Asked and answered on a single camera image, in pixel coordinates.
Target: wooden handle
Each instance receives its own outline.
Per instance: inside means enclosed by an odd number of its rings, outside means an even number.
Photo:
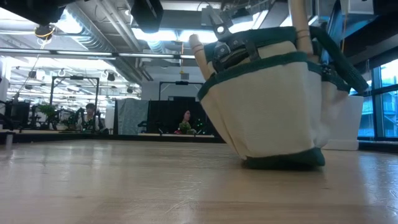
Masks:
[[[314,56],[312,49],[305,0],[289,0],[289,11],[293,26],[297,31],[297,49],[306,52],[309,59],[317,63],[318,57]]]
[[[211,74],[207,67],[205,49],[203,44],[199,41],[199,37],[196,34],[191,35],[189,37],[189,44],[191,45],[192,52],[203,77],[205,80],[209,79]]]

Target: canvas tote bag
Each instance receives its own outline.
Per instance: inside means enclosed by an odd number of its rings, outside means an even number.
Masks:
[[[298,51],[294,27],[248,30],[205,46],[212,75],[198,98],[249,168],[324,166],[320,148],[349,90],[368,87],[324,30],[311,27],[310,33],[333,66]]]

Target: woman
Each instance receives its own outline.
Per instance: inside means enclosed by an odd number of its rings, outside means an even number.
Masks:
[[[191,112],[187,110],[184,113],[182,122],[180,123],[178,130],[176,130],[174,133],[175,134],[196,134],[196,130],[191,128],[191,125],[189,123],[189,120],[191,118]]]

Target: bag handle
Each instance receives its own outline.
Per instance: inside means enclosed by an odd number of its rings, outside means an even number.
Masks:
[[[348,59],[341,53],[340,48],[330,38],[330,36],[319,27],[310,26],[311,38],[316,38],[320,45],[329,53],[334,61],[334,66],[337,74],[350,86],[354,88],[359,94],[369,87],[366,80],[362,77],[359,71],[348,62]]]

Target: wooden table surface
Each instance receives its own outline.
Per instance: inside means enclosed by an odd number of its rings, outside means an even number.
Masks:
[[[0,151],[0,223],[398,223],[398,158],[325,151],[247,170],[224,144],[64,141]]]

